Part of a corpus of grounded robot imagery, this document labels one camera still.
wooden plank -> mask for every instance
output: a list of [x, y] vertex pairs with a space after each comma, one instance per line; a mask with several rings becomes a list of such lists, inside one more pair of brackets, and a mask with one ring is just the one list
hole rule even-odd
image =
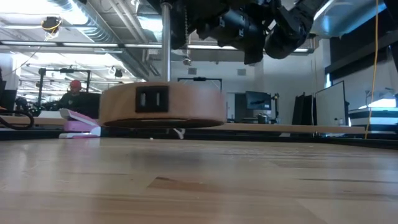
[[227, 123], [222, 126], [204, 129], [225, 131], [275, 131], [282, 133], [336, 133], [336, 134], [364, 134], [363, 127], [348, 126], [307, 126], [307, 125], [280, 125], [280, 124], [233, 124]]
[[313, 143], [0, 142], [2, 224], [395, 224], [398, 153]]
[[[27, 124], [29, 119], [26, 117], [1, 116], [11, 124]], [[35, 118], [36, 125], [57, 125], [63, 126], [65, 119], [60, 118]], [[212, 130], [227, 131], [270, 131], [282, 133], [337, 133], [337, 134], [364, 134], [363, 127], [332, 127], [332, 126], [306, 126], [306, 125], [276, 125], [276, 124], [232, 124], [227, 123], [221, 126], [204, 128]]]
[[[10, 124], [29, 124], [29, 118], [17, 116], [0, 116]], [[66, 122], [62, 118], [34, 118], [36, 125], [57, 125], [63, 126]]]

round wooden platform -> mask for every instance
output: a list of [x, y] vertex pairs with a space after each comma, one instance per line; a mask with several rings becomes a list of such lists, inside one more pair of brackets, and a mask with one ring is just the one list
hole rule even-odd
[[226, 102], [217, 90], [181, 83], [130, 83], [101, 97], [99, 122], [120, 128], [202, 128], [226, 121]]

black monitor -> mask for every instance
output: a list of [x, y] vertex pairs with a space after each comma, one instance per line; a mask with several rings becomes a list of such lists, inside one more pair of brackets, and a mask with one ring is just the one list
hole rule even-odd
[[0, 95], [0, 106], [7, 110], [14, 110], [17, 90], [3, 90]]
[[272, 97], [269, 93], [247, 91], [246, 103], [249, 110], [272, 110]]
[[6, 81], [0, 81], [0, 98], [1, 98], [1, 93], [6, 89]]
[[99, 93], [80, 93], [82, 106], [75, 111], [93, 119], [98, 119], [100, 112], [100, 98]]

red cap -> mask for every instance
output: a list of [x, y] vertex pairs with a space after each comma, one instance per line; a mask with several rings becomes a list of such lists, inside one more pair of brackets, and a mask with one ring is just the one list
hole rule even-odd
[[81, 82], [79, 80], [74, 80], [70, 82], [71, 88], [81, 88]]

pink object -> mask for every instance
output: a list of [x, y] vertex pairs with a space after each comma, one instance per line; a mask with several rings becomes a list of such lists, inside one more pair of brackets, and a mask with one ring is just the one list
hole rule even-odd
[[68, 120], [63, 129], [80, 133], [62, 133], [59, 138], [98, 138], [101, 136], [101, 127], [98, 123], [85, 115], [68, 109], [60, 109], [61, 117]]

